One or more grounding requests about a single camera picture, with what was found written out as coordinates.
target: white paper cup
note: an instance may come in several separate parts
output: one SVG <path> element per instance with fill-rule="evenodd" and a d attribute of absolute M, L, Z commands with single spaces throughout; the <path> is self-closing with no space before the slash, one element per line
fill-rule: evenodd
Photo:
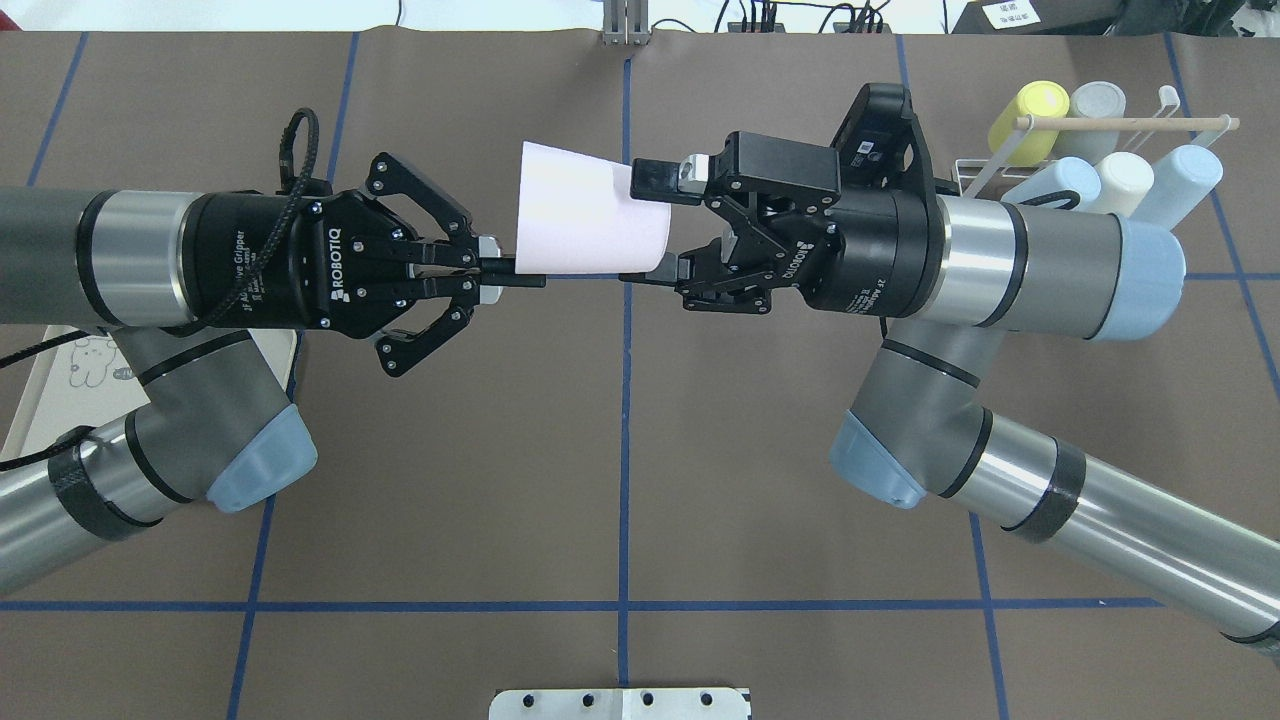
<path fill-rule="evenodd" d="M 525 142 L 516 272 L 646 273 L 671 233 L 671 205 L 631 199 L 631 167 Z"/>

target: blue tape line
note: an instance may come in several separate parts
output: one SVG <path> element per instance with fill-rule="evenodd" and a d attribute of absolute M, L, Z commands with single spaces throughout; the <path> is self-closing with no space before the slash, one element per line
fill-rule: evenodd
<path fill-rule="evenodd" d="M 1124 610 L 1133 607 L 1164 607 L 1149 597 L 1060 597 L 1060 598 L 1002 598 L 992 600 L 995 610 Z"/>
<path fill-rule="evenodd" d="M 631 163 L 631 58 L 622 63 L 622 161 Z M 622 416 L 618 434 L 618 687 L 631 683 L 631 284 L 622 286 Z"/>
<path fill-rule="evenodd" d="M 58 127 L 58 119 L 63 115 L 63 105 L 67 104 L 67 96 L 70 95 L 72 81 L 76 79 L 76 70 L 79 69 L 86 44 L 88 44 L 88 33 L 82 32 L 79 42 L 76 44 L 76 53 L 72 55 L 72 64 L 67 68 L 67 77 L 63 78 L 63 90 L 58 94 L 58 101 L 54 102 L 54 113 L 49 115 L 49 124 L 45 126 L 45 137 L 40 140 L 40 150 L 36 150 L 36 160 L 31 164 L 27 187 L 33 187 L 36 178 L 40 177 L 40 168 L 45 164 L 45 152 L 49 151 L 49 143 L 54 140 L 54 128 Z"/>
<path fill-rule="evenodd" d="M 5 600 L 0 612 L 244 612 L 243 602 L 147 600 Z"/>
<path fill-rule="evenodd" d="M 289 363 L 289 382 L 285 383 L 284 396 L 289 402 L 297 402 L 298 393 L 298 363 L 302 361 L 302 341 L 306 338 L 305 331 L 294 331 L 293 363 Z"/>
<path fill-rule="evenodd" d="M 342 99 L 338 101 L 338 122 L 333 126 L 333 146 L 329 149 L 329 182 L 338 173 L 338 150 L 342 147 L 342 131 L 347 124 L 347 101 L 351 99 L 351 77 L 356 73 L 356 54 L 360 50 L 360 33 L 351 33 L 347 49 L 347 74 L 342 79 Z"/>
<path fill-rule="evenodd" d="M 969 534 L 973 536 L 973 553 L 978 561 L 978 589 L 982 592 L 982 616 L 987 624 L 987 651 L 991 656 L 991 675 L 996 683 L 996 708 L 1000 720 L 1009 720 L 1009 698 L 1005 694 L 1005 669 L 1000 661 L 1000 637 L 996 634 L 996 609 L 991 600 L 991 582 L 987 577 L 987 552 L 982 543 L 982 525 L 978 516 L 969 514 Z"/>
<path fill-rule="evenodd" d="M 884 612 L 983 610 L 978 598 L 941 600 L 630 600 L 631 612 Z M 1123 610 L 1164 607 L 1149 597 L 995 598 L 995 610 Z M 0 612 L 244 612 L 248 602 L 134 600 L 10 600 Z M 613 600 L 547 601 L 259 601 L 262 612 L 495 614 L 617 612 Z"/>
<path fill-rule="evenodd" d="M 1189 281 L 1280 281 L 1280 273 L 1187 273 Z"/>
<path fill-rule="evenodd" d="M 275 496 L 262 503 L 262 524 L 257 530 L 257 551 L 253 553 L 253 574 L 248 584 L 248 601 L 244 607 L 244 623 L 241 625 L 241 644 L 236 653 L 236 673 L 232 675 L 232 692 L 227 702 L 227 720 L 234 720 L 239 714 L 241 689 L 244 687 L 244 669 L 248 666 L 248 648 L 253 639 L 253 620 L 257 615 L 257 593 L 262 587 L 262 565 L 266 564 L 266 543 L 271 536 L 271 516 L 275 514 Z"/>
<path fill-rule="evenodd" d="M 351 33 L 351 44 L 347 49 L 347 72 L 342 79 L 342 99 L 338 101 L 338 119 L 333 127 L 333 145 L 329 147 L 329 176 L 332 182 L 338 172 L 338 151 L 342 150 L 342 131 L 347 122 L 347 101 L 351 97 L 351 79 L 356 73 L 356 56 L 360 50 L 360 33 Z M 302 337 L 298 337 L 301 351 Z M 288 395 L 292 400 L 294 386 L 291 382 Z M 253 574 L 250 579 L 248 605 L 244 610 L 244 624 L 241 628 L 241 644 L 236 655 L 236 673 L 232 676 L 230 698 L 227 702 L 227 720 L 236 720 L 239 714 L 241 691 L 244 687 L 244 670 L 248 665 L 250 644 L 253 641 L 253 620 L 257 615 L 257 594 L 262 584 L 262 566 L 266 564 L 266 546 L 271 537 L 271 516 L 275 514 L 275 496 L 266 498 L 262 505 L 262 525 L 257 533 L 257 552 L 253 556 Z"/>
<path fill-rule="evenodd" d="M 1172 35 L 1167 32 L 1165 33 L 1165 54 L 1169 56 L 1169 69 L 1174 73 L 1174 87 L 1178 90 L 1178 96 L 1183 101 L 1183 117 L 1189 118 L 1192 117 L 1192 106 L 1187 99 L 1187 87 L 1183 83 L 1183 70 L 1178 63 L 1178 50 L 1174 47 Z M 1258 316 L 1258 307 L 1253 301 L 1253 292 L 1249 290 L 1249 282 L 1244 273 L 1244 264 L 1240 261 L 1240 252 L 1235 246 L 1235 237 L 1231 234 L 1231 225 L 1226 222 L 1226 211 L 1222 209 L 1222 200 L 1219 197 L 1216 188 L 1210 191 L 1208 197 L 1213 204 L 1213 214 L 1217 215 L 1217 225 L 1222 231 L 1222 240 L 1226 242 L 1226 254 L 1231 258 L 1231 268 L 1235 270 L 1235 279 L 1240 284 L 1240 295 L 1244 297 L 1244 309 L 1249 314 L 1249 323 L 1253 325 L 1253 334 L 1258 341 L 1258 348 L 1262 351 L 1262 361 L 1266 364 L 1267 374 L 1271 377 L 1271 391 L 1275 393 L 1276 398 L 1280 400 L 1280 370 L 1276 369 L 1275 356 L 1271 354 L 1271 342 L 1267 340 L 1266 329 L 1262 327 L 1262 319 Z"/>
<path fill-rule="evenodd" d="M 901 35 L 895 35 L 893 40 L 897 42 L 897 74 L 902 79 L 902 87 L 910 90 L 911 74 L 906 72 L 906 42 Z"/>
<path fill-rule="evenodd" d="M 635 612 L 883 612 L 982 610 L 980 600 L 634 600 Z"/>
<path fill-rule="evenodd" d="M 259 612 L 390 612 L 390 614 L 494 614 L 494 612 L 616 612 L 612 600 L 564 601 L 440 601 L 440 602 L 259 602 Z"/>

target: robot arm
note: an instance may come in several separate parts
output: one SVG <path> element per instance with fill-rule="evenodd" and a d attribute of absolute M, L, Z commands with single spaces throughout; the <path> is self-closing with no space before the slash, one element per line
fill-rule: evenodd
<path fill-rule="evenodd" d="M 399 377 L 502 286 L 545 284 L 515 274 L 497 241 L 396 155 L 374 158 L 357 190 L 334 193 L 306 168 L 294 177 L 293 135 L 308 115 L 285 129 L 276 196 L 0 188 L 0 323 L 110 328 L 150 400 L 0 465 L 0 594 L 192 500 L 237 511 L 315 465 L 297 409 L 244 328 L 369 338 L 383 372 Z M 390 195 L 445 238 L 420 238 L 380 202 Z M 430 327 L 388 328 L 436 297 L 449 305 Z"/>
<path fill-rule="evenodd" d="M 0 188 L 0 323 L 175 328 L 233 293 L 207 324 L 370 338 L 383 370 L 399 377 L 471 322 L 485 287 L 547 282 L 515 274 L 470 213 L 396 155 L 374 158 L 357 190 L 312 182 L 323 196 L 303 197 L 279 250 L 238 293 L 284 215 L 283 196 Z M 392 195 L 426 210 L 445 240 L 422 241 L 379 201 Z M 449 306 L 429 328 L 388 328 L 435 297 Z"/>
<path fill-rule="evenodd" d="M 719 155 L 636 160 L 631 195 L 728 222 L 622 277 L 673 287 L 689 310 L 763 314 L 795 287 L 817 310 L 902 318 L 832 448 L 845 479 L 900 507 L 955 500 L 1280 656 L 1280 543 L 974 402 L 1004 331 L 1157 331 L 1185 274 L 1167 229 L 955 197 L 893 85 L 865 86 L 829 147 L 737 132 Z"/>

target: light blue joint cap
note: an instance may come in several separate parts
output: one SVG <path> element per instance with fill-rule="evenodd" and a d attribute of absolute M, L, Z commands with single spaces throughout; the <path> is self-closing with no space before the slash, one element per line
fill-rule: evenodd
<path fill-rule="evenodd" d="M 849 410 L 831 446 L 829 459 L 849 484 L 893 507 L 910 510 L 925 495 L 920 483 Z"/>
<path fill-rule="evenodd" d="M 238 512 L 306 475 L 317 457 L 298 406 L 289 405 L 227 465 L 205 497 L 223 512 Z"/>
<path fill-rule="evenodd" d="M 1089 340 L 1142 340 L 1178 309 L 1187 259 L 1174 233 L 1125 218 L 1120 220 L 1120 274 L 1111 309 Z"/>

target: label sticker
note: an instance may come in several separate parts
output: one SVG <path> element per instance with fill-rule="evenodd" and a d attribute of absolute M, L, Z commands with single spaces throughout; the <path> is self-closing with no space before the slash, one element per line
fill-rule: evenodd
<path fill-rule="evenodd" d="M 982 12 L 987 13 L 991 27 L 1005 29 L 1011 27 L 1029 26 L 1039 22 L 1032 0 L 1010 0 L 1009 3 L 996 3 L 983 5 Z"/>

